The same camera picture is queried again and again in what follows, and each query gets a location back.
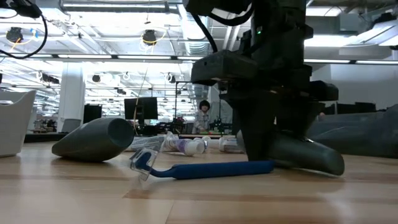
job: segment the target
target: white container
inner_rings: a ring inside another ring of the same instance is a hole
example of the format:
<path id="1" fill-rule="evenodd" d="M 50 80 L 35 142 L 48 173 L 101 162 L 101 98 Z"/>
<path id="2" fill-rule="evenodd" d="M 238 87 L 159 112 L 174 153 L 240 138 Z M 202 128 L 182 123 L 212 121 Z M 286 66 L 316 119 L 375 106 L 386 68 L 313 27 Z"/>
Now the white container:
<path id="1" fill-rule="evenodd" d="M 219 139 L 210 139 L 209 138 L 207 144 L 208 144 L 208 147 L 212 148 L 212 149 L 219 149 L 220 148 L 220 140 Z"/>
<path id="2" fill-rule="evenodd" d="M 221 152 L 227 152 L 227 153 L 237 153 L 237 154 L 245 153 L 245 150 L 238 146 L 236 138 L 231 138 L 231 139 L 220 138 L 219 150 Z"/>
<path id="3" fill-rule="evenodd" d="M 186 156 L 193 156 L 205 151 L 205 142 L 202 139 L 178 139 L 167 136 L 162 147 L 164 152 L 182 152 Z"/>

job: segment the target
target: cable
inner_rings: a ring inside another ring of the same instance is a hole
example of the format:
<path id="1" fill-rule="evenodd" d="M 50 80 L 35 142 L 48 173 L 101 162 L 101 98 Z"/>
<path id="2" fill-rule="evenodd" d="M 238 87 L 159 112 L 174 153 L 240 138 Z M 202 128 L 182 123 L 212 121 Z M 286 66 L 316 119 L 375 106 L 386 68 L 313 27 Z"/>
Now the cable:
<path id="1" fill-rule="evenodd" d="M 17 12 L 15 15 L 13 15 L 13 16 L 10 16 L 10 17 L 0 17 L 0 19 L 12 19 L 12 18 L 17 17 L 17 16 L 18 16 L 18 12 Z"/>
<path id="2" fill-rule="evenodd" d="M 134 109 L 134 117 L 133 117 L 134 125 L 133 125 L 133 128 L 136 131 L 136 134 L 138 134 L 137 129 L 136 129 L 137 105 L 138 105 L 139 95 L 141 94 L 142 87 L 144 86 L 145 79 L 146 79 L 147 74 L 148 74 L 148 68 L 149 68 L 149 66 L 147 66 L 147 70 L 145 71 L 145 76 L 142 79 L 141 87 L 140 87 L 138 95 L 137 95 L 136 108 Z"/>
<path id="3" fill-rule="evenodd" d="M 10 52 L 12 52 L 12 50 L 14 50 L 15 46 L 18 44 L 18 42 L 21 40 L 21 38 L 18 38 L 17 41 L 14 43 L 14 45 L 11 47 Z"/>
<path id="4" fill-rule="evenodd" d="M 8 40 L 8 42 L 10 42 L 10 44 L 15 44 L 15 45 L 24 45 L 24 44 L 28 44 L 30 41 L 32 41 L 33 38 L 29 39 L 27 42 L 23 42 L 23 43 L 18 43 L 18 41 L 16 43 L 13 43 L 11 41 Z"/>
<path id="5" fill-rule="evenodd" d="M 248 19 L 250 19 L 251 15 L 254 12 L 253 6 L 250 7 L 247 13 L 243 16 L 235 17 L 234 19 L 224 19 L 216 14 L 210 13 L 209 17 L 214 19 L 217 22 L 220 22 L 227 26 L 238 26 L 244 24 Z"/>
<path id="6" fill-rule="evenodd" d="M 29 57 L 31 57 L 31 56 L 37 54 L 38 52 L 40 52 L 40 51 L 43 49 L 45 43 L 47 42 L 47 37 L 48 37 L 48 35 L 49 35 L 49 29 L 48 29 L 48 27 L 47 27 L 47 22 L 45 21 L 45 17 L 43 16 L 43 14 L 40 15 L 40 16 L 41 16 L 41 18 L 42 18 L 42 20 L 43 20 L 43 25 L 44 25 L 44 40 L 43 40 L 43 42 L 42 42 L 42 45 L 40 45 L 40 47 L 39 47 L 37 50 L 35 50 L 34 52 L 32 52 L 32 53 L 30 53 L 30 54 L 27 54 L 27 55 L 25 55 L 25 56 L 23 56 L 23 57 L 16 57 L 16 56 L 14 56 L 13 54 L 10 54 L 10 53 L 5 52 L 5 51 L 3 51 L 3 50 L 0 50 L 0 53 L 5 54 L 5 55 L 7 55 L 8 57 L 12 57 L 12 58 L 15 58 L 15 59 L 25 59 L 25 58 L 29 58 Z"/>
<path id="7" fill-rule="evenodd" d="M 198 26 L 200 27 L 201 31 L 205 34 L 207 40 L 209 41 L 209 43 L 211 45 L 211 48 L 213 49 L 213 53 L 216 53 L 218 51 L 218 49 L 217 49 L 217 45 L 216 45 L 216 42 L 214 41 L 213 37 L 211 36 L 211 34 L 209 33 L 209 31 L 207 30 L 205 25 L 203 25 L 203 23 L 201 22 L 198 15 L 192 14 L 192 17 L 195 20 L 195 22 L 198 24 Z"/>
<path id="8" fill-rule="evenodd" d="M 372 21 L 369 21 L 369 20 L 365 19 L 365 17 L 362 14 L 358 14 L 358 16 L 365 22 L 368 22 L 370 24 L 373 23 Z"/>
<path id="9" fill-rule="evenodd" d="M 329 10 L 327 10 L 325 12 L 325 14 L 323 16 L 326 16 L 328 14 L 328 12 L 330 12 L 334 8 L 338 8 L 338 9 L 340 9 L 341 13 L 344 13 L 344 10 L 342 10 L 342 8 L 340 8 L 339 6 L 332 6 Z"/>
<path id="10" fill-rule="evenodd" d="M 160 40 L 163 40 L 163 38 L 166 36 L 166 33 L 167 33 L 167 30 L 165 29 L 165 31 L 164 31 L 164 33 L 163 33 L 163 36 L 162 36 L 159 40 L 146 41 L 146 40 L 144 40 L 144 38 L 143 38 L 144 34 L 141 34 L 141 39 L 142 39 L 143 42 L 145 42 L 145 43 L 147 43 L 147 44 L 154 44 L 154 43 L 156 43 L 156 42 L 158 42 L 158 41 L 160 41 Z"/>

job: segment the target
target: gray ceramic object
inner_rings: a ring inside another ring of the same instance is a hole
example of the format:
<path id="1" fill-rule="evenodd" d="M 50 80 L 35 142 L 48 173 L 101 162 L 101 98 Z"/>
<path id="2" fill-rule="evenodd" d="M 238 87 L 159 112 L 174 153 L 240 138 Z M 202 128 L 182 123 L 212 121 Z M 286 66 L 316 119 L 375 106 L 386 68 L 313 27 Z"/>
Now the gray ceramic object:
<path id="1" fill-rule="evenodd" d="M 69 133 L 52 147 L 52 153 L 85 162 L 103 162 L 126 150 L 134 130 L 124 119 L 99 118 Z"/>
<path id="2" fill-rule="evenodd" d="M 386 112 L 326 115 L 307 136 L 342 154 L 398 159 L 398 105 Z"/>
<path id="3" fill-rule="evenodd" d="M 238 145 L 244 147 L 241 131 L 236 138 Z M 276 134 L 275 141 L 269 148 L 269 157 L 279 167 L 317 170 L 333 175 L 341 175 L 345 170 L 344 159 L 336 150 L 307 138 L 297 139 L 288 134 Z"/>

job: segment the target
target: gray vase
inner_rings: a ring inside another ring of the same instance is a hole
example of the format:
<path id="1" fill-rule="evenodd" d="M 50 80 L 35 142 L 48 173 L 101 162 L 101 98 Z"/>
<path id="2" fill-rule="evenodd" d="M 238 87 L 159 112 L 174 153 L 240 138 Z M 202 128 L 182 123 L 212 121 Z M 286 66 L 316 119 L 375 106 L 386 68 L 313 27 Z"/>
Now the gray vase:
<path id="1" fill-rule="evenodd" d="M 121 118 L 99 118 L 69 133 L 52 153 L 85 162 L 103 162 L 126 150 L 134 140 L 132 126 Z"/>

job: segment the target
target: purple label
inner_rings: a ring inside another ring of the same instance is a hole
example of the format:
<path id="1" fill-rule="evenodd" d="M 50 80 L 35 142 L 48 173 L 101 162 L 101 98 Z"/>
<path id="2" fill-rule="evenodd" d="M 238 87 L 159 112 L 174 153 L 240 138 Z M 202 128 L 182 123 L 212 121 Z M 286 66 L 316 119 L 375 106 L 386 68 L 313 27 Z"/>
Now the purple label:
<path id="1" fill-rule="evenodd" d="M 182 153 L 185 153 L 185 146 L 187 145 L 187 143 L 188 143 L 188 141 L 186 141 L 186 140 L 176 140 L 176 141 L 174 141 L 175 146 Z"/>

